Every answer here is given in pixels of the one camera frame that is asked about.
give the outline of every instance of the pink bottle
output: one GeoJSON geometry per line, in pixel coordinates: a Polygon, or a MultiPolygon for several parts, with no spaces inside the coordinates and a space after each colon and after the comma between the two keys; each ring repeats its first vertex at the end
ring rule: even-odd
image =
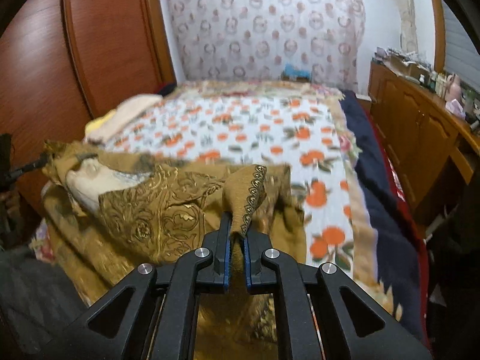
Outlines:
{"type": "Polygon", "coordinates": [[[461,83],[462,81],[457,74],[448,76],[445,93],[446,102],[456,99],[460,104],[462,104],[462,88],[460,87],[461,83]]]}

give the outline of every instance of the navy blue blanket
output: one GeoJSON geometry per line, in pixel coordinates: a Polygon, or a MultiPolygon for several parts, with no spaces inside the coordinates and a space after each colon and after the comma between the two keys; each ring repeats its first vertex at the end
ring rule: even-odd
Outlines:
{"type": "Polygon", "coordinates": [[[385,290],[392,286],[395,306],[402,305],[400,323],[427,344],[421,300],[426,297],[422,294],[420,275],[421,246],[412,223],[406,218],[409,214],[399,209],[403,202],[399,202],[396,192],[392,191],[392,172],[386,166],[385,152],[369,117],[353,92],[345,91],[344,94],[345,100],[340,104],[347,127],[355,134],[362,150],[355,170],[365,195],[371,226],[378,231],[378,279],[385,284],[385,290]]]}

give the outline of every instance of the white wall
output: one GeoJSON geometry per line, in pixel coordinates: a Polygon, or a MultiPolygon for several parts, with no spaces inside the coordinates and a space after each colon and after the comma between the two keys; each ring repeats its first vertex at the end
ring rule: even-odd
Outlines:
{"type": "Polygon", "coordinates": [[[413,0],[415,25],[417,26],[418,53],[434,65],[435,62],[435,17],[431,0],[413,0]]]}
{"type": "MultiPolygon", "coordinates": [[[[167,0],[160,0],[166,22],[166,35],[172,54],[173,67],[177,81],[185,80],[182,64],[179,59],[177,43],[170,23],[167,0]]],[[[363,0],[366,23],[363,42],[358,50],[357,77],[358,91],[366,94],[370,76],[370,61],[377,47],[400,48],[400,14],[395,0],[363,0]]]]}
{"type": "Polygon", "coordinates": [[[400,48],[401,20],[395,0],[363,0],[366,23],[363,42],[358,49],[358,92],[367,94],[370,61],[377,47],[400,48]]]}

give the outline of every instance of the blue object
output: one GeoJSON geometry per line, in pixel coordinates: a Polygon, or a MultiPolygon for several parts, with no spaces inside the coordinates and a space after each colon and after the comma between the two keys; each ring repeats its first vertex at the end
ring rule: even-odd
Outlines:
{"type": "Polygon", "coordinates": [[[292,66],[292,64],[286,64],[283,73],[289,77],[303,78],[308,80],[311,79],[311,73],[309,71],[296,69],[292,66]]]}

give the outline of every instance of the window blinds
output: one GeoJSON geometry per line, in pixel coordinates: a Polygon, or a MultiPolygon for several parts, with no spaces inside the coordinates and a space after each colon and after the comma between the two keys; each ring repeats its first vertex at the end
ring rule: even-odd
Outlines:
{"type": "Polygon", "coordinates": [[[455,14],[442,1],[445,17],[445,71],[480,92],[480,55],[455,14]]]}

